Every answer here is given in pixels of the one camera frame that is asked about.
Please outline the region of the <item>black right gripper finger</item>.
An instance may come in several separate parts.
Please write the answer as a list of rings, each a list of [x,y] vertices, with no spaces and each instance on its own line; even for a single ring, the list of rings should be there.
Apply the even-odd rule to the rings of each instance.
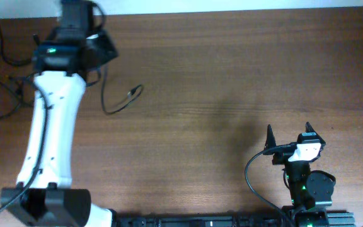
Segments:
[[[309,122],[305,123],[305,132],[306,133],[316,133],[316,131],[313,129],[311,124]]]
[[[276,141],[275,141],[275,136],[273,134],[272,131],[272,126],[269,124],[267,126],[267,136],[266,136],[266,141],[265,141],[265,145],[264,145],[264,149],[271,149],[276,147]]]

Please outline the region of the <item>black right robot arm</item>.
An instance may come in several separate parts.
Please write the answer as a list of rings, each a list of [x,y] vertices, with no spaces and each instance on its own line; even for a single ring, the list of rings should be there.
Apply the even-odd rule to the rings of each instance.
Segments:
[[[305,124],[305,131],[297,141],[277,145],[270,125],[267,126],[266,155],[272,155],[273,165],[284,167],[285,185],[288,187],[292,206],[284,207],[286,215],[296,226],[329,226],[326,208],[332,205],[336,178],[321,170],[312,170],[326,142]]]

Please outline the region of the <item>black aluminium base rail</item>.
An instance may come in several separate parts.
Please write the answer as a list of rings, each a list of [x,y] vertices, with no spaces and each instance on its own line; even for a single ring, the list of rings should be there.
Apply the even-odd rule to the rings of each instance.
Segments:
[[[328,214],[327,217],[299,218],[298,226],[347,226],[355,227],[352,213]],[[117,218],[114,227],[284,227],[288,224],[281,218],[270,216],[194,216],[194,217],[134,217]]]

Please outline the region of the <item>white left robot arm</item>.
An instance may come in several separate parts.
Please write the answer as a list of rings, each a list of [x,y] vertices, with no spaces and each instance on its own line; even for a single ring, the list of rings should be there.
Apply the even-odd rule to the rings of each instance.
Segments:
[[[71,149],[87,75],[117,51],[94,23],[93,1],[63,1],[60,25],[33,55],[35,103],[26,156],[3,209],[27,226],[114,226],[116,213],[71,187]]]

